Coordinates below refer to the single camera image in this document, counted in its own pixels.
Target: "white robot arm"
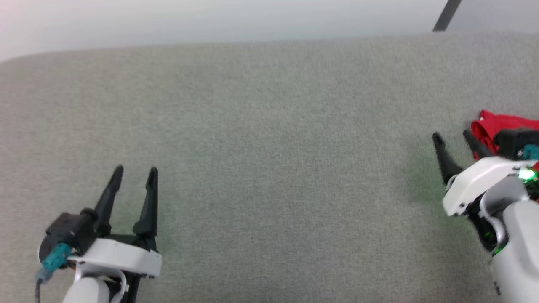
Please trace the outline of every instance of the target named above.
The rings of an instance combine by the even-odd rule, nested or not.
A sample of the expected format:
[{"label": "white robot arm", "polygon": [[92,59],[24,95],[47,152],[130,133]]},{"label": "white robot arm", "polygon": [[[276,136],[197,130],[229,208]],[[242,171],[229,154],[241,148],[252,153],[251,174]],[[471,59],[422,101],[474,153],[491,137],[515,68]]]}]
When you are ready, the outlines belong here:
[{"label": "white robot arm", "polygon": [[36,274],[36,302],[40,285],[57,268],[75,269],[75,280],[63,303],[134,303],[141,278],[161,274],[157,253],[157,169],[146,184],[146,200],[134,235],[110,233],[114,197],[120,188],[123,167],[118,166],[95,210],[79,215],[61,214],[47,229],[38,257],[42,269]]},{"label": "white robot arm", "polygon": [[492,256],[496,292],[506,303],[539,302],[539,203],[524,186],[537,181],[537,161],[511,161],[480,150],[483,158],[463,170],[439,134],[433,134],[433,141],[447,185],[444,210],[473,223]]}]

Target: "cable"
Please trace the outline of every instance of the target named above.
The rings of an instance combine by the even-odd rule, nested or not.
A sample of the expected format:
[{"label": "cable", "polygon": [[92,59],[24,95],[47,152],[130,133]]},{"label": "cable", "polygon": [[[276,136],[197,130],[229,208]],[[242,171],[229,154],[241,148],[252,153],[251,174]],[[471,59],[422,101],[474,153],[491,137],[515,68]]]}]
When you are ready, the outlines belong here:
[{"label": "cable", "polygon": [[36,303],[41,303],[41,284],[43,283],[43,280],[37,279],[36,281]]}]

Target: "gray fabric surface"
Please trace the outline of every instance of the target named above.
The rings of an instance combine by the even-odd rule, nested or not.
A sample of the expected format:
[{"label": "gray fabric surface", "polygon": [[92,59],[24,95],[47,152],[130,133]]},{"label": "gray fabric surface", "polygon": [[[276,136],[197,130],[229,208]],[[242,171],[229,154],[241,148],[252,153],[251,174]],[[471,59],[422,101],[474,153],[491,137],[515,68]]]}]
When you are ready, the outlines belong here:
[{"label": "gray fabric surface", "polygon": [[44,229],[93,207],[122,163],[114,232],[160,170],[163,270],[138,302],[496,302],[473,228],[441,207],[430,137],[469,165],[479,110],[539,119],[538,49],[436,34],[3,63],[1,301],[33,300]]}]

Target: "green led light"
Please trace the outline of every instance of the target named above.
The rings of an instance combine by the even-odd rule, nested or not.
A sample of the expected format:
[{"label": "green led light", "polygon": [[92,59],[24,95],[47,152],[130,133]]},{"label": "green led light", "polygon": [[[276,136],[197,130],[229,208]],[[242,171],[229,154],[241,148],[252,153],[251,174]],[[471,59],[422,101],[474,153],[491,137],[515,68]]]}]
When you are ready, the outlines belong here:
[{"label": "green led light", "polygon": [[519,178],[524,180],[531,180],[535,178],[535,172],[533,170],[521,170],[519,171]]},{"label": "green led light", "polygon": [[500,246],[496,249],[496,251],[494,251],[494,254],[498,254],[500,251],[502,251],[503,249],[503,246]]}]

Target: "red cloth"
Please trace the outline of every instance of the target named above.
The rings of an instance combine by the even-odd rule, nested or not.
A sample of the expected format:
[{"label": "red cloth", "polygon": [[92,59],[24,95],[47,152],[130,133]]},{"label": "red cloth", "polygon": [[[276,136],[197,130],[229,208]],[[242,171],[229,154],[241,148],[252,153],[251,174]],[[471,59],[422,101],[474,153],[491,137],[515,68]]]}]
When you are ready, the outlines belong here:
[{"label": "red cloth", "polygon": [[472,133],[494,154],[497,154],[498,151],[498,146],[494,144],[494,136],[502,129],[525,127],[539,130],[539,121],[519,116],[495,115],[489,111],[482,110],[479,117],[479,120],[472,122]]}]

